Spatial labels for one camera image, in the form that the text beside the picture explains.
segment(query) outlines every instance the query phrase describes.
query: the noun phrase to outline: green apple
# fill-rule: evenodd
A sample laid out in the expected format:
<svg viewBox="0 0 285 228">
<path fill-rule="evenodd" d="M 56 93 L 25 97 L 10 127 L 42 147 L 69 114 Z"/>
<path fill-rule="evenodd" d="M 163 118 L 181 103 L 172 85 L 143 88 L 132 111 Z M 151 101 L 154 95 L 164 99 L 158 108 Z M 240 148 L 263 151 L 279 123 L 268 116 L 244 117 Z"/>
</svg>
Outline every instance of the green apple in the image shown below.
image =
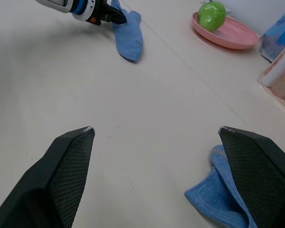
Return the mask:
<svg viewBox="0 0 285 228">
<path fill-rule="evenodd" d="M 226 9 L 222 3 L 211 1 L 201 6 L 198 23 L 209 32 L 221 27 L 226 18 Z"/>
</svg>

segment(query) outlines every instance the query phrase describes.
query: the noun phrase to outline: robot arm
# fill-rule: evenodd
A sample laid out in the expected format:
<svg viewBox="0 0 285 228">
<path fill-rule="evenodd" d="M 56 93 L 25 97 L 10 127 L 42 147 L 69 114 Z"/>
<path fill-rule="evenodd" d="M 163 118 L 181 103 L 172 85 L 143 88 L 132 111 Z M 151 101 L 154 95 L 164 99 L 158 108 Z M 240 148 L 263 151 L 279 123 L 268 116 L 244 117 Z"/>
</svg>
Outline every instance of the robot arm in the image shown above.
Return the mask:
<svg viewBox="0 0 285 228">
<path fill-rule="evenodd" d="M 36 0 L 41 5 L 63 13 L 72 13 L 79 21 L 101 25 L 101 21 L 118 25 L 127 22 L 125 15 L 118 9 L 109 6 L 106 0 Z"/>
</svg>

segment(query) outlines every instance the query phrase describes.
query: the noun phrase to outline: white table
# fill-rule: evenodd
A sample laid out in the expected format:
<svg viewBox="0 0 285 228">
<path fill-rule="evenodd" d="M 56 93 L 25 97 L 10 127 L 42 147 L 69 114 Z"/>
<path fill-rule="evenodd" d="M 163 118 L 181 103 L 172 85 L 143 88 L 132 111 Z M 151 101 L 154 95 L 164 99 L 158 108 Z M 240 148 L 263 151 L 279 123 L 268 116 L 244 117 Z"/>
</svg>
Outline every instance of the white table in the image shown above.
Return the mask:
<svg viewBox="0 0 285 228">
<path fill-rule="evenodd" d="M 285 108 L 257 83 L 268 63 L 194 34 L 199 0 L 124 2 L 142 15 L 138 64 L 119 56 L 110 25 L 0 1 L 0 205 L 54 138 L 93 125 L 74 228 L 212 227 L 183 194 L 209 173 L 219 127 L 285 151 Z"/>
</svg>

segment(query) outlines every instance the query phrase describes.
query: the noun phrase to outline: pink container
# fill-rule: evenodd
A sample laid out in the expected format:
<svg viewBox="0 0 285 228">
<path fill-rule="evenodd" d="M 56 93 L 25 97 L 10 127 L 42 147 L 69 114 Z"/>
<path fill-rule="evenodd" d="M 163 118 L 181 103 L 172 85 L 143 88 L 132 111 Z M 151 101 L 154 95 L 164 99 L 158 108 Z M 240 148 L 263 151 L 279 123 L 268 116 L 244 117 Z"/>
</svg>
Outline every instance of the pink container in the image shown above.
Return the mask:
<svg viewBox="0 0 285 228">
<path fill-rule="evenodd" d="M 198 24 L 198 13 L 192 16 L 195 30 L 207 40 L 230 49 L 249 49 L 259 41 L 257 34 L 246 25 L 226 17 L 224 24 L 214 32 L 205 30 Z"/>
</svg>

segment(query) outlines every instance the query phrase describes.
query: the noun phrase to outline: fabric texture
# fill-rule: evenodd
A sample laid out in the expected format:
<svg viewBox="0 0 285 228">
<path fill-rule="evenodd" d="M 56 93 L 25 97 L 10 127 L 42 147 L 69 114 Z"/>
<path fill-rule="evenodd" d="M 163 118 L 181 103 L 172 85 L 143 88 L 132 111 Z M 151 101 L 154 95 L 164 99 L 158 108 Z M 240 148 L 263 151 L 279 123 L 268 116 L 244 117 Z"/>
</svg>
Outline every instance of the fabric texture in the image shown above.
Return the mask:
<svg viewBox="0 0 285 228">
<path fill-rule="evenodd" d="M 130 62 L 137 62 L 143 52 L 143 35 L 139 27 L 141 15 L 138 12 L 127 12 L 122 9 L 118 0 L 112 0 L 111 6 L 122 11 L 127 23 L 113 24 L 118 53 Z"/>
<path fill-rule="evenodd" d="M 232 178 L 223 145 L 211 151 L 210 175 L 185 192 L 189 202 L 206 216 L 229 227 L 256 228 Z"/>
</svg>

